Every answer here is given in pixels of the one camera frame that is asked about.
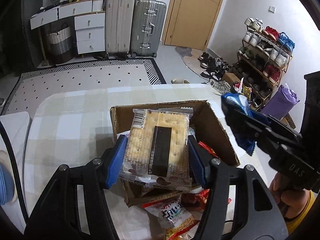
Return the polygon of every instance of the human hand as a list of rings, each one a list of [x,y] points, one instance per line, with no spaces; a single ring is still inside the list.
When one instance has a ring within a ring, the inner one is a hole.
[[[279,204],[280,201],[284,202],[289,206],[287,213],[284,217],[292,219],[298,216],[304,207],[306,206],[310,191],[309,190],[286,190],[284,192],[279,191],[281,180],[283,176],[279,172],[275,175],[273,181],[270,184],[269,190],[273,195],[276,203]]]

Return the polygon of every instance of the wooden leg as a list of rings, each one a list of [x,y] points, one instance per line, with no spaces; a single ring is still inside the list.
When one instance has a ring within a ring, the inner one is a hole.
[[[42,62],[42,66],[47,66],[48,65],[48,61],[47,61],[47,57],[45,56],[45,52],[44,52],[44,47],[43,47],[43,42],[42,42],[42,36],[41,36],[41,30],[40,27],[38,27],[38,33],[39,33],[39,39],[40,39],[40,45],[41,45],[41,51],[42,51],[42,56],[44,61]]]

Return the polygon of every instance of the silver suitcase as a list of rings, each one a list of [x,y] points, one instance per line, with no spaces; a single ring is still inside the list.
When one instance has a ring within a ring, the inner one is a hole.
[[[128,53],[134,0],[107,0],[105,42],[108,53]]]
[[[167,5],[157,0],[136,0],[130,51],[132,57],[157,56]]]

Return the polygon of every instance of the barcode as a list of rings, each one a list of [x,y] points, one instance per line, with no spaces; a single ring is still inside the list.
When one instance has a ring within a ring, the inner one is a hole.
[[[132,127],[135,128],[144,128],[144,122],[146,120],[147,110],[136,110],[133,118]]]

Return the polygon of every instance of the white suitcase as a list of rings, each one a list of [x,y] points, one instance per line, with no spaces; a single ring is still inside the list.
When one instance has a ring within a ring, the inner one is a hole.
[[[134,0],[107,0],[106,53],[128,53],[130,50]]]

